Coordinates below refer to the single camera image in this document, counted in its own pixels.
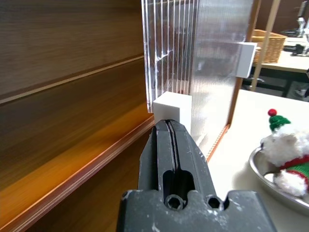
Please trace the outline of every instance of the red pompom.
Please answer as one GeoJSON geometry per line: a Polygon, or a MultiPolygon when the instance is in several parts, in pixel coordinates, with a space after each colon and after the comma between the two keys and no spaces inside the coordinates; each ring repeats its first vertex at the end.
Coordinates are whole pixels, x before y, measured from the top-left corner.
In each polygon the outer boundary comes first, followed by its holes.
{"type": "Polygon", "coordinates": [[[268,115],[269,115],[269,116],[275,116],[275,115],[277,115],[277,110],[275,110],[275,109],[270,109],[270,110],[268,111],[268,115]]]}

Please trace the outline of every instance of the red green knit scarf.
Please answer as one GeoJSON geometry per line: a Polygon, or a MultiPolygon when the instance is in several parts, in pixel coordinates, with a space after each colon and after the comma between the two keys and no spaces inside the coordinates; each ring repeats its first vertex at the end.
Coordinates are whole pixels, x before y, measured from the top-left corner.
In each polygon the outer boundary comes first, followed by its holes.
{"type": "Polygon", "coordinates": [[[288,173],[299,175],[305,179],[307,190],[309,191],[309,155],[304,155],[302,158],[296,158],[286,162],[280,167],[280,170],[286,169],[288,173]]]}

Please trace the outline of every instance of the white fluffy toy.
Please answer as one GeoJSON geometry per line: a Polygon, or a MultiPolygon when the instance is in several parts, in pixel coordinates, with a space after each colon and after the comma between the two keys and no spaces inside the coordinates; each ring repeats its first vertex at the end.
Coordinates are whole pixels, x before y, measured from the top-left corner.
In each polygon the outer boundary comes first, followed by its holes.
{"type": "Polygon", "coordinates": [[[309,194],[309,130],[294,126],[274,109],[268,114],[272,134],[262,139],[261,148],[280,169],[273,181],[283,191],[303,197],[309,194]]]}

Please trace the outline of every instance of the white table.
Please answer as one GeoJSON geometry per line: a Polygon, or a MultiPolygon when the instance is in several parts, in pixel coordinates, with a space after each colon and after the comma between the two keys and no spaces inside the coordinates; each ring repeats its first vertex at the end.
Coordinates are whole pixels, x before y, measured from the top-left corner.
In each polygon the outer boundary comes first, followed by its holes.
{"type": "Polygon", "coordinates": [[[271,133],[267,115],[271,108],[292,123],[308,122],[308,102],[241,90],[232,126],[209,161],[212,180],[221,199],[233,189],[259,192],[279,232],[308,232],[309,217],[286,208],[265,192],[248,164],[251,152],[271,133]]]}

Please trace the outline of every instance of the wooden panel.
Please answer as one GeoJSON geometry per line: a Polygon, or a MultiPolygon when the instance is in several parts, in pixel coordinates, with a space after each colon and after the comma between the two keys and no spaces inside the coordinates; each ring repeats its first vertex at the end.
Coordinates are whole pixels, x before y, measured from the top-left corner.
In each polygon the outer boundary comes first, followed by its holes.
{"type": "Polygon", "coordinates": [[[0,106],[0,228],[151,116],[144,79],[138,60],[0,106]]]}
{"type": "Polygon", "coordinates": [[[254,0],[253,1],[251,13],[250,13],[248,30],[247,30],[246,42],[252,41],[252,34],[253,34],[253,30],[256,27],[257,17],[258,17],[260,7],[261,7],[261,1],[262,0],[254,0]]]}
{"type": "Polygon", "coordinates": [[[115,232],[122,193],[136,189],[145,133],[28,232],[115,232]]]}
{"type": "Polygon", "coordinates": [[[143,54],[140,0],[1,0],[0,99],[143,54]]]}

